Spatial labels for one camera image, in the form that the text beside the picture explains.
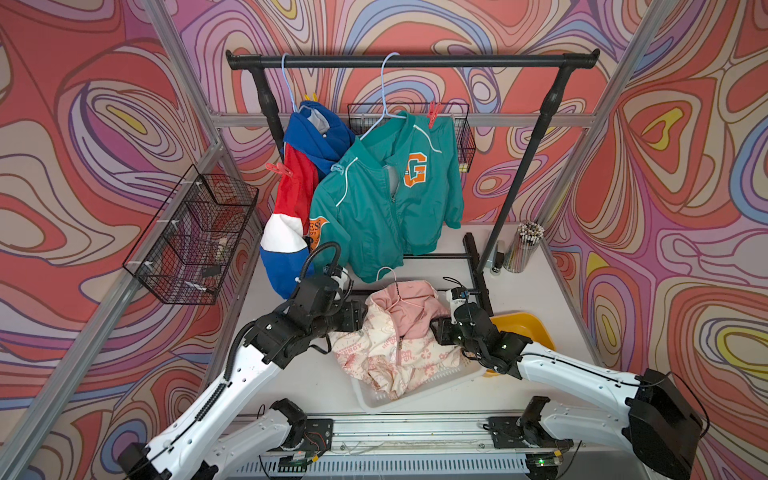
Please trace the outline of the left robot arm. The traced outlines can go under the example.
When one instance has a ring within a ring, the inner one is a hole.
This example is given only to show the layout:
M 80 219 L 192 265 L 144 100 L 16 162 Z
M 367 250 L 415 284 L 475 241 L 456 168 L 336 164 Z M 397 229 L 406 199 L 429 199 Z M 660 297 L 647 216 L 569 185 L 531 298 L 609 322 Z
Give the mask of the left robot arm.
M 292 297 L 236 334 L 223 371 L 197 400 L 147 443 L 118 457 L 127 479 L 225 479 L 269 450 L 293 450 L 305 440 L 307 415 L 289 399 L 257 420 L 225 431 L 245 406 L 315 340 L 361 328 L 366 306 L 351 297 L 341 267 L 299 281 Z

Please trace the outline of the pink patterned kids jacket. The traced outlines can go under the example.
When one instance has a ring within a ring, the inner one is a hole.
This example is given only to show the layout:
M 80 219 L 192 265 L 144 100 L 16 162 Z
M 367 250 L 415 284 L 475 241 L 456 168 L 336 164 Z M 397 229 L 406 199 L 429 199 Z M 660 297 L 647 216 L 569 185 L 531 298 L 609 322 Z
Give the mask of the pink patterned kids jacket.
M 450 312 L 429 282 L 394 282 L 365 306 L 360 330 L 329 334 L 332 353 L 350 377 L 396 400 L 460 366 L 459 348 L 440 345 L 431 330 L 433 320 Z

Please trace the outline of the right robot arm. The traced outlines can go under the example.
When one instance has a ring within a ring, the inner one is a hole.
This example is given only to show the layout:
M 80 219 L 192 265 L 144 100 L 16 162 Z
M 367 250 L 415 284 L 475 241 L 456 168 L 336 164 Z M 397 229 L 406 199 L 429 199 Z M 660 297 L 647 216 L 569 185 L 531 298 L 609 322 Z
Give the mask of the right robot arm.
M 705 425 L 669 374 L 647 369 L 637 375 L 568 357 L 527 336 L 499 330 L 475 303 L 453 307 L 430 328 L 439 344 L 458 347 L 487 370 L 585 401 L 577 407 L 533 397 L 518 419 L 527 444 L 586 441 L 632 453 L 668 479 L 691 477 Z

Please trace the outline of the pink plastic hanger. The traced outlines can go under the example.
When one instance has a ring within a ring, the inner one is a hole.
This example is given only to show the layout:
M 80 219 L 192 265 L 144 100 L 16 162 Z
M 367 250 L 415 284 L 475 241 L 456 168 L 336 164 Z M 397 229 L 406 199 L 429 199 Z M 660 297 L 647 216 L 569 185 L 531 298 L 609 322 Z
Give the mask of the pink plastic hanger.
M 377 275 L 383 271 L 388 271 L 391 274 L 391 280 L 389 284 L 372 295 L 374 303 L 389 313 L 398 310 L 419 311 L 422 308 L 425 293 L 423 290 L 424 282 L 421 280 L 399 281 L 394 270 L 389 267 L 382 267 Z

